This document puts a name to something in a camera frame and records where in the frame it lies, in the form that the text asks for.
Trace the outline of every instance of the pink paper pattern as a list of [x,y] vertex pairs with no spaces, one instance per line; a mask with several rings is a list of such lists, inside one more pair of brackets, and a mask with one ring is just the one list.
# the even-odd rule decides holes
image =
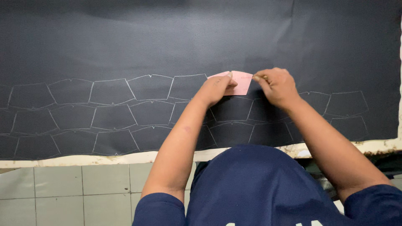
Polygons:
[[[225,76],[229,73],[227,72],[222,72],[219,74],[212,75],[208,78],[216,77],[216,76]],[[250,86],[250,82],[252,79],[252,74],[245,73],[245,72],[238,72],[238,71],[232,71],[233,73],[233,80],[237,82],[237,86],[234,88],[229,88],[225,91],[224,96],[231,96],[231,95],[247,95],[248,88]]]

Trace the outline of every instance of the white tile floor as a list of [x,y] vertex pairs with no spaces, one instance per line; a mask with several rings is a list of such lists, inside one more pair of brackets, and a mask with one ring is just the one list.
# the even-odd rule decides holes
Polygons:
[[[0,174],[0,225],[130,226],[151,167],[38,167]],[[185,191],[186,209],[194,171],[195,163]],[[402,175],[392,182],[402,189]]]

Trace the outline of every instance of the navy blue t-shirt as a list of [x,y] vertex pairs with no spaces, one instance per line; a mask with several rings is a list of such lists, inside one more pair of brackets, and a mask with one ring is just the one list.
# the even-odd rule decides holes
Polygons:
[[402,225],[402,191],[376,185],[350,195],[345,216],[318,183],[282,151],[239,145],[195,175],[185,216],[166,193],[143,197],[133,226]]

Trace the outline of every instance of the black fabric sheet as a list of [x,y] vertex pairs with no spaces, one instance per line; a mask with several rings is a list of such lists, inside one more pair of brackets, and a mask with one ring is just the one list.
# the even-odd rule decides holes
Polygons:
[[[286,68],[352,141],[397,137],[399,0],[0,2],[0,159],[158,150],[208,76]],[[251,82],[197,150],[303,142]]]

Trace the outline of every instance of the hand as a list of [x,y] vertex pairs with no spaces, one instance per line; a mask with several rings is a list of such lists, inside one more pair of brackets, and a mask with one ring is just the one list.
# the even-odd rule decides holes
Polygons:
[[286,69],[265,69],[257,72],[253,79],[260,84],[268,101],[286,112],[301,100],[295,80]]
[[225,90],[237,86],[237,82],[232,80],[233,73],[229,72],[225,76],[217,76],[207,79],[196,93],[193,99],[199,99],[208,107],[218,103],[224,96]]

